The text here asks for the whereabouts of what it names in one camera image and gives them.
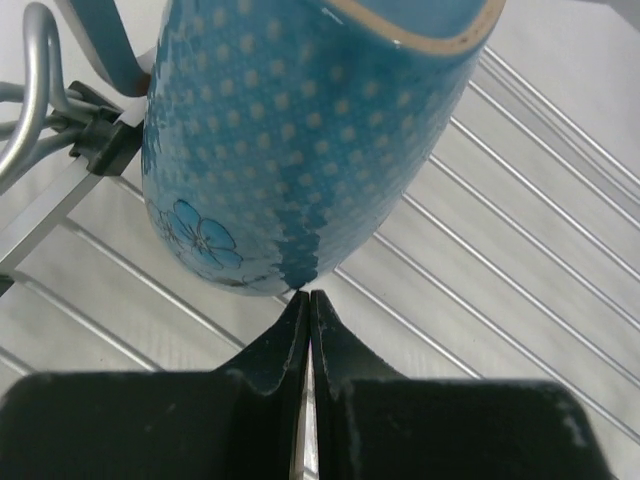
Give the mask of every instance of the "white surface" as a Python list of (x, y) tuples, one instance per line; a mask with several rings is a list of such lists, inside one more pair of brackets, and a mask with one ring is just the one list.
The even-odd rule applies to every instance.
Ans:
[[(21, 18), (25, 0), (3, 8), (0, 18), (0, 77), (23, 79)], [(43, 2), (52, 5), (52, 1)], [(152, 46), (161, 8), (155, 0), (121, 1), (120, 10), (137, 52)], [(109, 91), (82, 57), (59, 19), (66, 82), (84, 81)], [(511, 0), (490, 44), (534, 85), (640, 173), (640, 34), (606, 6), (558, 0)], [(122, 98), (112, 94), (122, 102)], [(17, 109), (0, 109), (0, 121)], [(637, 230), (598, 200), (531, 140), (468, 91), (457, 117), (514, 166), (584, 222), (627, 262), (640, 268)], [(640, 317), (639, 284), (614, 266), (539, 199), (523, 189), (454, 128), (436, 154), (450, 168), (498, 203), (509, 215), (553, 246), (583, 275)], [(0, 228), (17, 214), (69, 160), (49, 158), (25, 176), (0, 207)], [(134, 162), (125, 176), (139, 184)], [(640, 375), (640, 333), (603, 306), (548, 258), (524, 242), (433, 165), (410, 192), (435, 216), (536, 295), (558, 316)], [(639, 217), (639, 212), (632, 212)], [(142, 205), (111, 181), (103, 181), (71, 217), (203, 313), (248, 342), (278, 316), (270, 298), (219, 292), (183, 272), (151, 231)], [(595, 400), (640, 430), (638, 389), (604, 365), (539, 309), (465, 253), (433, 223), (406, 204), (381, 232), (446, 282), (496, 324), (574, 382)], [(447, 346), (487, 377), (546, 375), (473, 315), (444, 295), (375, 240), (344, 264), (384, 302)], [(234, 351), (203, 333), (191, 318), (62, 228), (56, 229), (21, 265), (21, 270), (71, 301), (165, 368), (212, 368)], [(329, 293), (344, 322), (411, 376), (464, 374), (352, 286), (330, 275), (313, 287)], [(39, 369), (139, 368), (83, 327), (24, 288), (0, 299), (0, 344)], [(15, 375), (0, 365), (0, 391)], [(640, 447), (588, 410), (618, 478), (640, 478)]]

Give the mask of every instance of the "metal wire rack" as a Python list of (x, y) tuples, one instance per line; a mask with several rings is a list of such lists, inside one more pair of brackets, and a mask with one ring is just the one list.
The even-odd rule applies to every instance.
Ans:
[[(95, 347), (102, 357), (124, 359), (107, 362), (109, 368), (215, 367), (274, 321), (287, 298), (246, 300), (251, 306), (242, 310), (243, 299), (211, 292), (182, 272), (144, 223), (133, 163), (123, 177), (101, 180), (87, 173), (82, 159), (73, 161), (0, 232), (1, 271), (13, 272), (16, 282), (0, 307), (24, 320), (16, 313), (20, 302), (44, 301), (49, 330), (34, 327), (37, 322), (24, 328), (41, 328), (46, 336), (68, 329), (68, 322), (56, 323), (65, 317), (102, 342)], [(614, 472), (629, 472), (640, 456), (634, 411), (640, 401), (634, 348), (640, 339), (640, 303), (634, 300), (639, 187), (629, 166), (487, 47), (450, 127), (402, 202), (370, 242), (314, 286), (327, 290), (344, 321), (407, 374), (561, 382), (587, 408)], [(91, 198), (99, 189), (102, 204)], [(113, 205), (106, 208), (104, 198)], [(129, 231), (129, 243), (115, 240), (105, 225)], [(46, 248), (56, 235), (69, 237), (70, 251), (88, 247), (93, 253), (86, 255), (102, 260), (76, 275), (60, 266), (42, 274), (37, 264), (43, 257), (36, 254), (58, 255)], [(90, 275), (99, 277), (102, 269), (110, 269), (102, 282), (128, 286), (119, 299), (100, 299), (104, 285)], [(95, 297), (65, 298), (64, 275), (89, 279)], [(407, 302), (415, 294), (424, 301)], [(191, 329), (217, 356), (173, 358), (192, 345), (160, 351), (150, 345), (153, 324), (133, 331), (122, 326), (127, 319), (114, 320), (127, 308), (119, 303), (133, 308), (136, 302), (152, 316), (172, 309), (167, 318), (173, 326), (163, 331)], [(96, 313), (97, 304), (103, 313)], [(107, 313), (104, 305), (111, 306)], [(52, 307), (62, 317), (52, 316)], [(260, 312), (262, 318), (238, 326), (222, 311), (236, 317)], [(82, 352), (66, 364), (44, 363), (15, 328), (3, 330), (0, 386), (40, 369), (102, 366)], [(81, 341), (57, 343), (57, 351)], [(91, 348), (98, 345), (91, 342)], [(313, 415), (308, 418), (313, 437)], [(317, 477), (312, 447), (306, 461), (306, 474)]]

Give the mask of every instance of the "polka dot mug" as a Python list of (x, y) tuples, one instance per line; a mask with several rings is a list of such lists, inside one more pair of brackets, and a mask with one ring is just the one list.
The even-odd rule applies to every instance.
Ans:
[(274, 295), (382, 223), (445, 128), (505, 0), (170, 0), (143, 192), (173, 255)]

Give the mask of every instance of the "metal loop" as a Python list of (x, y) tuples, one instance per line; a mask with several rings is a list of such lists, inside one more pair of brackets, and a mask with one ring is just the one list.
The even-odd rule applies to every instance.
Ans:
[(82, 102), (77, 94), (65, 91), (62, 77), (60, 39), (55, 18), (40, 3), (27, 5), (23, 16), (23, 43), (25, 53), (25, 86), (0, 83), (0, 101), (23, 102), (20, 116), (15, 122), (0, 125), (0, 139), (13, 128), (9, 141), (0, 153), (0, 195), (18, 178), (40, 161), (43, 156), (73, 143), (71, 133), (59, 139), (38, 140), (43, 128), (55, 121), (47, 117), (49, 104), (57, 113), (70, 120), (86, 124), (97, 107)]

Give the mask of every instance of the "mug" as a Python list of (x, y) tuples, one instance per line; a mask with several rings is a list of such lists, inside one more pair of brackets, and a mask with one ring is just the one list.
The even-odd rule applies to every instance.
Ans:
[(462, 95), (505, 0), (170, 0), (142, 189), (190, 271), (299, 289), (385, 220)]

